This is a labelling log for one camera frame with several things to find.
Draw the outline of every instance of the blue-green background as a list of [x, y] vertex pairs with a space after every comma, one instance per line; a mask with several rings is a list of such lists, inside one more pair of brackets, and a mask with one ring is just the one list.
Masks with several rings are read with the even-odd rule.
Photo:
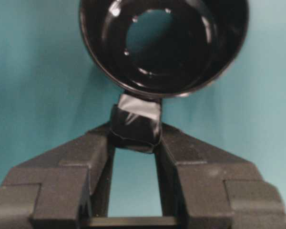
[[[286, 203], [286, 0], [251, 0], [244, 48], [163, 121], [257, 164]], [[109, 119], [122, 91], [92, 63], [78, 0], [0, 0], [0, 182], [11, 166]], [[160, 215], [153, 156], [118, 150], [110, 215]]]

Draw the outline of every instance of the clamp jaw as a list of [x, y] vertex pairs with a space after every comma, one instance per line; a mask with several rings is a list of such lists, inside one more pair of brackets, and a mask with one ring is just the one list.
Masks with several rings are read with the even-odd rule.
[[114, 146], [104, 124], [10, 170], [0, 229], [286, 229], [280, 195], [254, 164], [172, 126], [162, 130], [154, 153], [163, 218], [105, 218]]

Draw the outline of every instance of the black tape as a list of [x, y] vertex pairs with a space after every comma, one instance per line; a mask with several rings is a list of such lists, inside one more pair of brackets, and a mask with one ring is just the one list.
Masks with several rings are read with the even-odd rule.
[[112, 108], [111, 132], [116, 147], [152, 153], [161, 139], [161, 102], [122, 94]]

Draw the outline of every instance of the black cylindrical cup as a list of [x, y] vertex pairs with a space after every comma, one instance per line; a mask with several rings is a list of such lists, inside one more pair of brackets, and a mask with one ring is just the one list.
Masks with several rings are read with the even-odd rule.
[[[245, 39], [248, 12], [247, 0], [82, 0], [80, 21], [90, 55], [115, 83], [165, 98], [188, 95], [228, 67]], [[150, 20], [154, 40], [129, 45], [133, 25], [146, 15], [165, 16], [165, 28]]]

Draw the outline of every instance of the shiny black plastic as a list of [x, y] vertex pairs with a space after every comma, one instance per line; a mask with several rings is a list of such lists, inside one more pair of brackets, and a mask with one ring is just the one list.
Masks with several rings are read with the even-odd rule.
[[146, 101], [122, 94], [112, 108], [110, 131], [116, 147], [152, 153], [161, 140], [161, 100]]
[[[174, 61], [150, 66], [152, 50], [133, 60], [126, 40], [138, 16], [153, 10], [174, 20], [165, 41], [151, 49]], [[243, 44], [248, 11], [247, 0], [82, 0], [80, 21], [89, 53], [115, 83], [138, 96], [163, 98], [188, 95], [222, 73]]]

